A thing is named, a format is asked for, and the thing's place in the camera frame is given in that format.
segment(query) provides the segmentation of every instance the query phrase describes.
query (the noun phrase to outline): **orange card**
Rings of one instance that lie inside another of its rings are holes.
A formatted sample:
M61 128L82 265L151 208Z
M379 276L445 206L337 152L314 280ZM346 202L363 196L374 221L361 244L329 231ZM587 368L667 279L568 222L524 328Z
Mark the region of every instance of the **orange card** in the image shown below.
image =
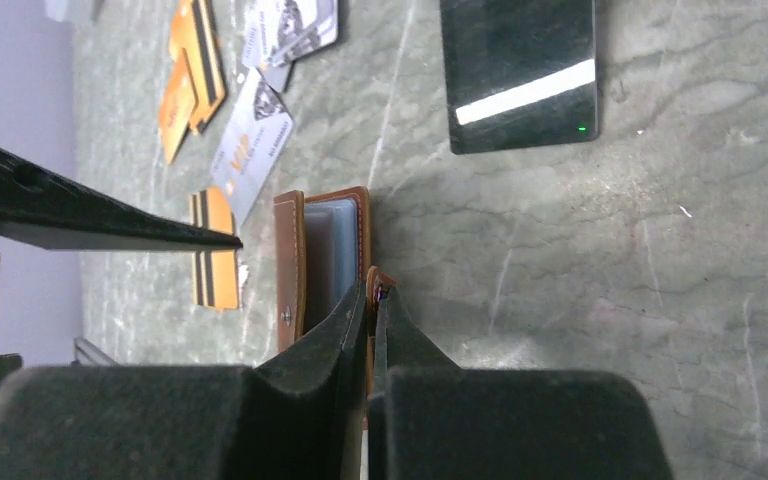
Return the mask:
M236 223L228 201L218 187L190 195L193 225L236 234ZM197 252L193 255L193 301L196 305L226 310L239 308L237 253Z
M181 0L169 34L169 55L176 61L186 53L196 106L190 130L198 135L225 99L218 40L208 0Z
M196 94L190 77L187 54L181 51L178 61L175 62L175 68L172 69L169 84L166 86L160 111L157 113L157 123L160 126L160 138L163 141L167 164L175 160L175 154L187 132L190 115L195 106Z

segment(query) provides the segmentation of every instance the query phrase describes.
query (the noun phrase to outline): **wallet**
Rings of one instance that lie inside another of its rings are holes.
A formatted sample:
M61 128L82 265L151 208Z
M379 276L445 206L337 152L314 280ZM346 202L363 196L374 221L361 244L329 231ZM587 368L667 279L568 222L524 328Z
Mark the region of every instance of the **wallet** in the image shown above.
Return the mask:
M278 350L310 331L372 266L369 192L275 197Z

